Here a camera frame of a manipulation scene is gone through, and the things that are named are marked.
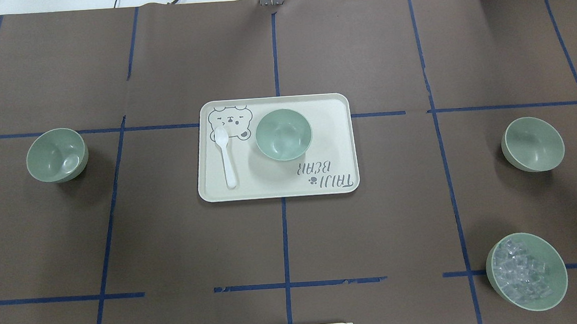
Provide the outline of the white plastic spoon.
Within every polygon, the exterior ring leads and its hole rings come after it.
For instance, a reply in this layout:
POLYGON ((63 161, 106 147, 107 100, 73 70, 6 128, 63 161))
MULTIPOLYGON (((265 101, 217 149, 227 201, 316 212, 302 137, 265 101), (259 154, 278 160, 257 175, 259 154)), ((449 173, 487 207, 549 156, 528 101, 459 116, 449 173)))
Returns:
POLYGON ((228 149, 230 136, 224 126, 218 126, 214 130, 214 142, 220 148, 222 154, 223 170, 227 188, 235 189, 238 185, 237 176, 228 149))

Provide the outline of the green bowl on tray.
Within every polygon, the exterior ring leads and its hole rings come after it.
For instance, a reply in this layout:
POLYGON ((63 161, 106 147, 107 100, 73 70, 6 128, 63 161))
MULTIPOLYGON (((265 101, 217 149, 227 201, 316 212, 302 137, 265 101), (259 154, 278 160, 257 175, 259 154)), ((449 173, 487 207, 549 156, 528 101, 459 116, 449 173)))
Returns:
POLYGON ((255 142, 266 157, 275 161, 300 158, 313 142, 312 126, 301 113, 279 108, 258 121, 255 142))

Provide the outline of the cream bear tray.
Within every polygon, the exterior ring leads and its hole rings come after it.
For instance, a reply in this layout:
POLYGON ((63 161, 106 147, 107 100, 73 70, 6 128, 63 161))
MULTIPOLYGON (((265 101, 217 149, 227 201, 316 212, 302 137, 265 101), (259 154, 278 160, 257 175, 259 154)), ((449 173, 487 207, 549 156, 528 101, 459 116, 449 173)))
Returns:
POLYGON ((199 113, 198 144, 198 193, 208 202, 343 194, 360 183, 351 110, 338 93, 208 102, 199 113), (263 116, 283 108, 302 114, 313 138, 301 157, 275 161, 258 149, 255 134, 263 116), (229 135, 235 189, 226 185, 217 127, 229 135))

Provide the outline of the green bowl with ice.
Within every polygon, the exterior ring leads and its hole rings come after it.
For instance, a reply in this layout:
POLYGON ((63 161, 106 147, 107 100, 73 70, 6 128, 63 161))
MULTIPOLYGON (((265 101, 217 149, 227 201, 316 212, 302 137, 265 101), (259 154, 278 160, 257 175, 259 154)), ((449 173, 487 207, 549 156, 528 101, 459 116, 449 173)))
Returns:
POLYGON ((486 277, 505 301, 532 312, 550 310, 567 294, 568 272, 560 253, 529 232, 507 235, 492 246, 486 277))

